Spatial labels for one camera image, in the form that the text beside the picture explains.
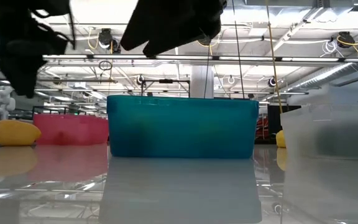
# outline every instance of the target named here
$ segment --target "blue plastic bin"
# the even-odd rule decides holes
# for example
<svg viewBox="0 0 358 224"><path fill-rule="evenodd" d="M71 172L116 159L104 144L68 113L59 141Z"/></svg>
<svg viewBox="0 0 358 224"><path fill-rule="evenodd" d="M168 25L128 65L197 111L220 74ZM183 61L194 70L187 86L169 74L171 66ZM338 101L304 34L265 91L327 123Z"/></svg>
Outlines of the blue plastic bin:
<svg viewBox="0 0 358 224"><path fill-rule="evenodd" d="M119 157L247 159L259 104L249 100L109 96L111 153Z"/></svg>

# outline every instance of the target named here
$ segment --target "white column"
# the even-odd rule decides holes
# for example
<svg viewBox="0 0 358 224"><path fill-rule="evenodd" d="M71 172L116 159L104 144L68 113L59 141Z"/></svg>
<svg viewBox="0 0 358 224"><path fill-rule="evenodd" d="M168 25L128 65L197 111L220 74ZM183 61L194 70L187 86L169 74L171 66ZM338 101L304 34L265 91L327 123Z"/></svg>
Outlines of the white column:
<svg viewBox="0 0 358 224"><path fill-rule="evenodd" d="M212 66L193 66L191 68L190 96L192 98L214 98L214 73Z"/></svg>

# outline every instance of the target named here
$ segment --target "glossy white floor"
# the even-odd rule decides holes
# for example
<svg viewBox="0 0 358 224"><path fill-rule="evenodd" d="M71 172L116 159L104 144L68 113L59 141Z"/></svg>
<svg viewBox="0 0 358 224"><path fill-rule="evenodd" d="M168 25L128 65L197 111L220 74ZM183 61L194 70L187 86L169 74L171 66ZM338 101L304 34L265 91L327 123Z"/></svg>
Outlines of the glossy white floor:
<svg viewBox="0 0 358 224"><path fill-rule="evenodd" d="M352 158L275 146L250 160L108 152L0 147L0 223L358 223Z"/></svg>

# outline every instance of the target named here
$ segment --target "translucent white plastic bin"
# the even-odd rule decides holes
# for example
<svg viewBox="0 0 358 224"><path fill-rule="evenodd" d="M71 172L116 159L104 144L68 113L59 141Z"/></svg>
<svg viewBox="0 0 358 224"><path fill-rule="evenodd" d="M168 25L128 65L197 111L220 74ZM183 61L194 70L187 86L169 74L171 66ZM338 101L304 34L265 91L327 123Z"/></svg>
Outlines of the translucent white plastic bin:
<svg viewBox="0 0 358 224"><path fill-rule="evenodd" d="M358 159L358 105L314 105L281 115L289 153Z"/></svg>

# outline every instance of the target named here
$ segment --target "yellow beanbag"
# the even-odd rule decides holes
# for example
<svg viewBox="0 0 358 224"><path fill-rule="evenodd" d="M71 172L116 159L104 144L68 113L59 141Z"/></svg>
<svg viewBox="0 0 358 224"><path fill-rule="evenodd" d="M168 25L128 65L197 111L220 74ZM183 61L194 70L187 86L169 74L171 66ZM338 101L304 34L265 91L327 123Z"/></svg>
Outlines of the yellow beanbag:
<svg viewBox="0 0 358 224"><path fill-rule="evenodd" d="M287 168L287 149L277 149L277 165L283 171Z"/></svg>
<svg viewBox="0 0 358 224"><path fill-rule="evenodd" d="M33 124L2 120L0 121L0 145L30 146L41 136L41 131Z"/></svg>
<svg viewBox="0 0 358 224"><path fill-rule="evenodd" d="M0 147L0 177L24 174L32 170L37 161L30 146Z"/></svg>
<svg viewBox="0 0 358 224"><path fill-rule="evenodd" d="M276 143L278 147L286 147L283 130L276 134Z"/></svg>

